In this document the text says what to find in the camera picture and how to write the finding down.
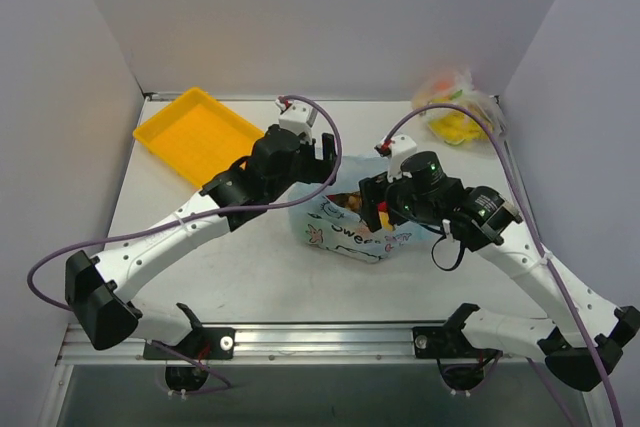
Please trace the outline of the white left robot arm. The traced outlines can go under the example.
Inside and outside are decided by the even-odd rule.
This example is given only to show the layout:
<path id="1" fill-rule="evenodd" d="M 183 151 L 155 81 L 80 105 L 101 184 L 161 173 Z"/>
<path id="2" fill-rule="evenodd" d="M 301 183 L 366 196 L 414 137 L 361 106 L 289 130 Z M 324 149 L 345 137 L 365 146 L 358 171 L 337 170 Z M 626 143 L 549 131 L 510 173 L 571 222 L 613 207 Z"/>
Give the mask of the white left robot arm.
<path id="1" fill-rule="evenodd" d="M 184 303 L 155 309 L 137 299 L 157 275 L 201 245 L 262 215 L 295 183 L 324 184 L 337 160 L 335 138 L 322 148 L 278 125 L 270 126 L 249 155 L 218 173 L 185 204 L 136 240 L 90 257 L 70 256 L 65 299 L 92 346 L 110 349 L 128 338 L 159 341 L 180 358 L 210 345 L 202 322 Z"/>

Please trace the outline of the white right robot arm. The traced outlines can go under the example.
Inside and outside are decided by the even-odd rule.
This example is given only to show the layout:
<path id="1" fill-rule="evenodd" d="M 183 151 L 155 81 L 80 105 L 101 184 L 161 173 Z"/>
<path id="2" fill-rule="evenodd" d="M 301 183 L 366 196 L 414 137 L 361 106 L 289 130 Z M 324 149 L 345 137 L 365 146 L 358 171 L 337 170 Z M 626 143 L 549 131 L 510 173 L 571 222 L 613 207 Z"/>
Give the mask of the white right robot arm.
<path id="1" fill-rule="evenodd" d="M 488 186 L 466 187 L 447 176 L 431 151 L 414 153 L 392 177 L 382 172 L 359 183 L 360 216 L 381 229 L 379 207 L 392 225 L 414 223 L 458 242 L 496 266 L 545 313 L 542 318 L 495 314 L 472 303 L 444 323 L 446 349 L 465 356 L 495 350 L 541 361 L 565 385 L 590 392 L 610 374 L 639 331 L 639 311 L 599 296 L 550 251 L 538 249 L 518 211 Z"/>

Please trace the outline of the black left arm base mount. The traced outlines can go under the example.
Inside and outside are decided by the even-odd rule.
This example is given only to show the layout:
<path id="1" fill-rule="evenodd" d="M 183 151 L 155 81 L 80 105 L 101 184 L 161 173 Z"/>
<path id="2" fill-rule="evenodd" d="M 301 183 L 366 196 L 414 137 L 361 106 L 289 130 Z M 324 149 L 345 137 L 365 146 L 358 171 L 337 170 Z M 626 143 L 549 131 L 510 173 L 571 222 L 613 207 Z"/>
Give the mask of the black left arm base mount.
<path id="1" fill-rule="evenodd" d="M 231 360 L 234 356 L 236 330 L 230 326 L 207 327 L 193 310 L 184 303 L 177 303 L 179 320 L 185 320 L 188 330 L 173 345 L 168 340 L 153 339 L 143 350 L 145 360 L 189 359 L 198 362 L 206 360 Z"/>

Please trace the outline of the light blue printed plastic bag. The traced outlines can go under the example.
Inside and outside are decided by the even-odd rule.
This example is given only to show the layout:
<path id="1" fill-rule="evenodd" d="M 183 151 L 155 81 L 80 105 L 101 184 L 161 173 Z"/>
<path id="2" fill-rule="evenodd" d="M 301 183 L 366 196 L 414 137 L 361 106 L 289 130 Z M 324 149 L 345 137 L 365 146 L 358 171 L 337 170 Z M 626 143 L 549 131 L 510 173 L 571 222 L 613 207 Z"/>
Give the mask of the light blue printed plastic bag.
<path id="1" fill-rule="evenodd" d="M 366 263 L 393 257 L 408 246 L 428 245 L 436 235 L 413 224 L 390 232 L 368 229 L 359 213 L 336 206 L 329 195 L 359 192 L 359 181 L 384 173 L 387 162 L 372 156 L 345 156 L 335 182 L 319 195 L 287 209 L 294 237 L 301 243 Z"/>

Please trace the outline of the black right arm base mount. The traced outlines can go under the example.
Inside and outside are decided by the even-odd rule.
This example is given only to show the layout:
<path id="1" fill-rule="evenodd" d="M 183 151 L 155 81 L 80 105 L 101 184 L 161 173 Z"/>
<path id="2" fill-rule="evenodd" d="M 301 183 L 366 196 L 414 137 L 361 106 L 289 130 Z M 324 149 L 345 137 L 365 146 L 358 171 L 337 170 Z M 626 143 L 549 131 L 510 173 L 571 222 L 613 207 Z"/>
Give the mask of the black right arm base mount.
<path id="1" fill-rule="evenodd" d="M 463 303 L 445 321 L 414 326 L 411 330 L 414 356 L 423 360 L 486 360 L 498 353 L 496 349 L 472 346 L 462 332 L 468 318 L 479 310 L 476 304 Z"/>

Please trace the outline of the yellow lemon fruit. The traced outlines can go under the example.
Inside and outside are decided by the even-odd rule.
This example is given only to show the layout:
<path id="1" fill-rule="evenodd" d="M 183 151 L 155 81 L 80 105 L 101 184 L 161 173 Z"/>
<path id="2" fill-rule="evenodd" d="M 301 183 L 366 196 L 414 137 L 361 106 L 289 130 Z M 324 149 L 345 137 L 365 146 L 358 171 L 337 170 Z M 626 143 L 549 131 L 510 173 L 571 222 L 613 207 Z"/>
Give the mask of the yellow lemon fruit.
<path id="1" fill-rule="evenodd" d="M 395 226 L 390 222 L 389 214 L 387 212 L 379 211 L 378 215 L 382 228 L 390 232 L 395 230 Z"/>

